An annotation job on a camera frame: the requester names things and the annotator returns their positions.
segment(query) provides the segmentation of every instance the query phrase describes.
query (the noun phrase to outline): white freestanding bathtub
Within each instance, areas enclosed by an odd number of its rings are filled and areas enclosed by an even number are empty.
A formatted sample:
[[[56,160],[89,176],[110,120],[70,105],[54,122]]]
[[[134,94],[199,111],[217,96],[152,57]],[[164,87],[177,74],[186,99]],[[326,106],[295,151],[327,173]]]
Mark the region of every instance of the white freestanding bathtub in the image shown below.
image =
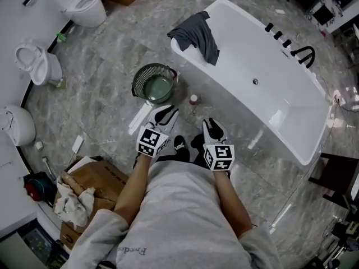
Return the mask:
[[[181,51],[172,39],[180,76],[233,122],[250,123],[268,150],[309,164],[331,106],[315,74],[305,67],[308,61],[300,65],[290,46],[285,49],[265,25],[228,0],[217,0],[205,10],[220,50],[217,64],[206,63],[192,45]]]

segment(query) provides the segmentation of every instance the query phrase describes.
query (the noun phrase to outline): toilet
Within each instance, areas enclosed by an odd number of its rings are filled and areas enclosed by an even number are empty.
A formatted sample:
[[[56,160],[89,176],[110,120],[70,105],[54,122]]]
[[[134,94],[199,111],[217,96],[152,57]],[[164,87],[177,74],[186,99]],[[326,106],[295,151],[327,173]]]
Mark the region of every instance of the toilet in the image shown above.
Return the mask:
[[[0,109],[0,130],[9,135],[15,146],[28,145],[36,136],[35,123],[30,113],[15,105]]]
[[[70,20],[83,27],[96,27],[106,20],[101,0],[55,0]]]
[[[57,57],[35,45],[32,40],[15,47],[14,60],[19,69],[29,73],[37,86],[47,82],[58,85],[61,82],[62,70]]]

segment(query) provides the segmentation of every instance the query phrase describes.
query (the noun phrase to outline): dark gray cloth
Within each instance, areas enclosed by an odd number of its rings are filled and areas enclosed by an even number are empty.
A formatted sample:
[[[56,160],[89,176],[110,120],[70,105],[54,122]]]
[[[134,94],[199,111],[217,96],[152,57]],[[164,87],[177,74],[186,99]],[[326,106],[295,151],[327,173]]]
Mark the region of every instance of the dark gray cloth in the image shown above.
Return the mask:
[[[206,22],[208,18],[206,11],[194,14],[170,31],[167,36],[175,38],[182,51],[191,44],[195,48],[198,47],[206,62],[215,66],[219,50]]]

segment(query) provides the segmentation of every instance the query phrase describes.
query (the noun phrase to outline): sneaker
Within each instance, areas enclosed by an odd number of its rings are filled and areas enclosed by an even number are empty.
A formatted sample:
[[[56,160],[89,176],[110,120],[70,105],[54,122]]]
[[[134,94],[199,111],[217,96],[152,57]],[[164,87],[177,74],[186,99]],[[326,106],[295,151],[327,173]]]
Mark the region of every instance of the sneaker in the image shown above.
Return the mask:
[[[174,138],[173,145],[174,145],[174,149],[175,149],[176,153],[177,153],[177,151],[178,151],[179,149],[186,149],[186,148],[187,148],[187,147],[186,147],[185,139],[184,139],[184,137],[182,137],[182,136],[177,136],[177,137],[175,137],[175,138]]]

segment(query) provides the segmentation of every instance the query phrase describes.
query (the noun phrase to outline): gray sweatshirt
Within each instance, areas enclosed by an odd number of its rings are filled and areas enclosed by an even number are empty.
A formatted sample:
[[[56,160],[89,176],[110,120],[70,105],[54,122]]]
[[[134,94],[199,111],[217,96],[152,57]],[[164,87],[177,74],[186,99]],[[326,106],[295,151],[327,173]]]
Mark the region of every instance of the gray sweatshirt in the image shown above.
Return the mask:
[[[105,259],[117,268],[282,268],[268,230],[253,228],[238,240],[221,212],[213,173],[179,161],[151,167],[130,227],[114,212],[99,210],[67,268],[95,269]]]

